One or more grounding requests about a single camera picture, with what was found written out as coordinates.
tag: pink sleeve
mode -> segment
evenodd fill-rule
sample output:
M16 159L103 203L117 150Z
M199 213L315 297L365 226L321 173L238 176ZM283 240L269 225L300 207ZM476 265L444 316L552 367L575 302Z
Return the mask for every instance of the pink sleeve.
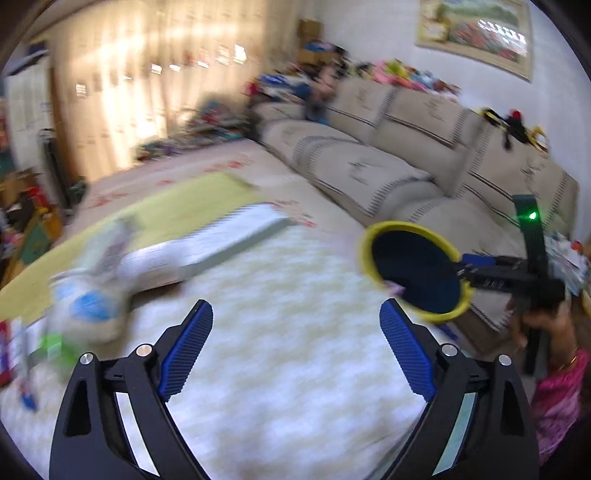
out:
M550 458L579 418L579 393L588 363L589 354L579 349L571 369L550 375L535 388L531 410L538 437L540 465Z

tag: sofa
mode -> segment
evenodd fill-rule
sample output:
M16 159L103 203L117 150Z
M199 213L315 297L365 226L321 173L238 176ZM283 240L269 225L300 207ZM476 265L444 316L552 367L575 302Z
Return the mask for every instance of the sofa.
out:
M447 99L347 78L327 125L305 121L295 104L254 111L259 142L365 226L412 222L460 252L524 256L511 195L534 193L546 231L573 227L577 182L531 145L512 139L506 150L500 128ZM471 315L503 331L506 301L476 291Z

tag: yellow mat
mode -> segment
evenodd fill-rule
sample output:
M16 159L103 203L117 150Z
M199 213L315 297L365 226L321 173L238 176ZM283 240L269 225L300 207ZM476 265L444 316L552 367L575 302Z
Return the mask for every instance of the yellow mat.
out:
M37 320L51 305L48 279L68 270L87 240L104 224L122 215L134 215L141 230L132 250L180 238L261 198L246 183L225 173L212 173L130 205L104 218L43 255L0 290L0 319L22 316Z

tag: wall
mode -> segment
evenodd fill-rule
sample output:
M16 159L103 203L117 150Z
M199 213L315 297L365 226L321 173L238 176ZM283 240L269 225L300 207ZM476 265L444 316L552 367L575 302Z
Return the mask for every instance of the wall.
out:
M534 62L532 80L490 65L414 45L419 0L317 0L324 39L354 59L398 58L462 88L471 108L490 106L501 114L523 113L541 125L554 159L580 183L575 236L591 231L591 81L554 24L530 4Z

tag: metal bolt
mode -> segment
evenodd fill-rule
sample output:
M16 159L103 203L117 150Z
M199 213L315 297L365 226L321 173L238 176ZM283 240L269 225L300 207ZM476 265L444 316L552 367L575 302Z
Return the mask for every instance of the metal bolt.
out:
M81 357L80 357L80 363L82 365L88 365L90 362L92 362L93 358L95 356L92 355L92 353L84 353Z
M139 356L148 356L152 352L152 345L148 345L147 343L140 345L135 349L135 353Z
M511 365L511 357L509 355L499 355L499 363L505 367Z
M441 347L441 351L445 356L456 356L457 355L457 348L454 347L451 343L446 343Z

